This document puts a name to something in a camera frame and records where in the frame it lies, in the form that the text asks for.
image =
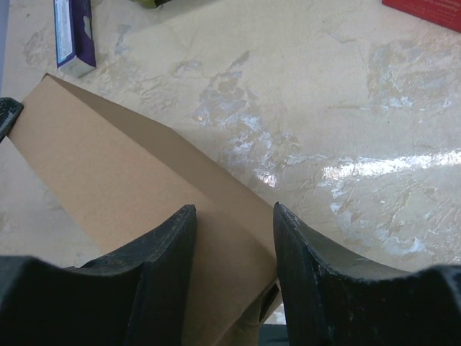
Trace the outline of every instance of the black plastic part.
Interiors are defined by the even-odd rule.
[[[287,326],[283,324],[263,324],[259,328],[258,346],[290,346]]]
[[[9,134],[24,107],[8,97],[0,98],[0,143]]]
[[[196,228],[186,205],[82,268],[0,257],[0,345],[180,345]]]
[[[290,345],[461,345],[461,267],[370,261],[274,207]]]

